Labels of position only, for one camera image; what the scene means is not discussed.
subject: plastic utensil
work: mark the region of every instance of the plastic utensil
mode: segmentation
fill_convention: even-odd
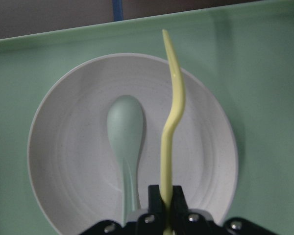
[[[175,128],[180,122],[185,108],[185,86],[172,41],[166,30],[162,30],[166,53],[169,61],[172,80],[172,106],[161,136],[161,168],[160,168],[160,194],[170,214],[172,199],[172,140]],[[167,221],[164,234],[172,234],[169,221]]]
[[[107,117],[108,138],[118,160],[123,182],[122,221],[138,207],[137,163],[144,132],[139,101],[130,95],[117,98]]]

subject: light green spoon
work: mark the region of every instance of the light green spoon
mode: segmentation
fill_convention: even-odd
[[[137,210],[137,163],[144,132],[144,116],[139,101],[123,95],[112,104],[107,117],[108,138],[120,165],[123,182],[122,221]]]

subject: blue tape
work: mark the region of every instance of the blue tape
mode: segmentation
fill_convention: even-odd
[[[123,20],[122,0],[112,0],[113,19],[114,21]]]

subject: light green surface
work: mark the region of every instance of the light green surface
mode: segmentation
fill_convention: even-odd
[[[294,1],[264,1],[0,40],[0,235],[55,234],[30,188],[26,146],[49,88],[89,59],[166,58],[217,97],[237,139],[240,173],[228,217],[294,235]]]

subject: screw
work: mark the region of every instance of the screw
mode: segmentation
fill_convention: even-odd
[[[152,223],[153,221],[155,221],[155,216],[153,214],[145,217],[145,223]]]
[[[234,230],[240,230],[242,228],[242,222],[241,221],[234,220],[234,221],[231,222],[231,225],[230,226]]]
[[[108,226],[106,226],[105,228],[104,228],[104,232],[107,234],[107,233],[111,233],[111,232],[113,232],[114,230],[116,229],[116,224],[110,224],[110,225],[108,225]]]
[[[199,221],[199,214],[195,214],[195,213],[189,214],[188,220],[190,222],[197,222],[197,221]]]

